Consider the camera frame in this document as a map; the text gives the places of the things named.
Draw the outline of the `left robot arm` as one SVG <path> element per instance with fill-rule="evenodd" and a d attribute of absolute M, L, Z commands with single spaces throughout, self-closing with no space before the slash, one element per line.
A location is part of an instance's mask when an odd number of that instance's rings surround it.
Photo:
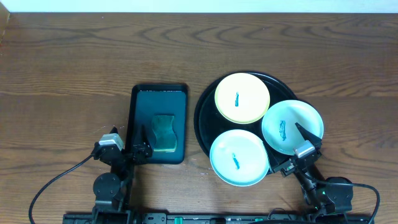
<path fill-rule="evenodd" d="M 142 215 L 129 208 L 129 200 L 134 167 L 146 164 L 152 153 L 145 127 L 141 127 L 134 135 L 129 149 L 123 148 L 123 141 L 116 128 L 95 143 L 91 155 L 95 160 L 111 166 L 111 170 L 94 181 L 96 199 L 91 221 L 93 224 L 142 223 Z"/>

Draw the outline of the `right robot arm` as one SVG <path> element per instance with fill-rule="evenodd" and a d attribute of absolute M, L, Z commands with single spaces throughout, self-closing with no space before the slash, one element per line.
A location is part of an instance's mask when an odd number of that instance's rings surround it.
<path fill-rule="evenodd" d="M 308 205 L 315 208 L 307 215 L 311 222 L 319 217 L 344 215 L 352 210 L 353 187 L 344 177 L 325 179 L 315 162 L 322 156 L 322 139 L 295 123 L 303 141 L 294 146 L 294 154 L 273 169 L 283 177 L 293 174 L 300 183 L 303 197 Z"/>

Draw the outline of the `light green plate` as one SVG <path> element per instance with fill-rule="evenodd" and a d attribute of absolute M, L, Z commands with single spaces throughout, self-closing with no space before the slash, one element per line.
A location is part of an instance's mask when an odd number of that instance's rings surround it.
<path fill-rule="evenodd" d="M 319 112 L 299 100 L 284 100 L 271 106 L 262 119 L 262 135 L 275 151 L 294 155 L 294 147 L 304 142 L 296 123 L 318 138 L 323 137 L 324 125 Z"/>
<path fill-rule="evenodd" d="M 260 182 L 270 169 L 263 141 L 242 129 L 220 134 L 211 145 L 209 158 L 217 176 L 238 187 Z"/>

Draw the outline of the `light green plate front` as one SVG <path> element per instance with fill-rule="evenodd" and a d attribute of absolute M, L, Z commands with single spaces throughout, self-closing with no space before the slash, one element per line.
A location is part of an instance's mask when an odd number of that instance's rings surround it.
<path fill-rule="evenodd" d="M 260 182 L 270 169 L 263 141 L 242 129 L 220 134 L 211 145 L 209 158 L 217 176 L 238 187 Z"/>

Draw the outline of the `green yellow sponge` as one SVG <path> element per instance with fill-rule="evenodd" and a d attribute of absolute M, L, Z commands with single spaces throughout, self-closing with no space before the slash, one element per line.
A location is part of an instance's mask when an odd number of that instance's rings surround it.
<path fill-rule="evenodd" d="M 173 129 L 174 115 L 155 115 L 151 127 L 155 135 L 155 152 L 175 152 L 177 136 Z"/>

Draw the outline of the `yellow plate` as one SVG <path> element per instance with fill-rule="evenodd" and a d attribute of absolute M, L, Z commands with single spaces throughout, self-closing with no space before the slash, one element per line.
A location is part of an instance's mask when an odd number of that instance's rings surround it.
<path fill-rule="evenodd" d="M 267 112 L 271 97 L 265 83 L 249 73 L 234 73 L 224 77 L 215 90 L 215 105 L 227 120 L 249 124 Z"/>

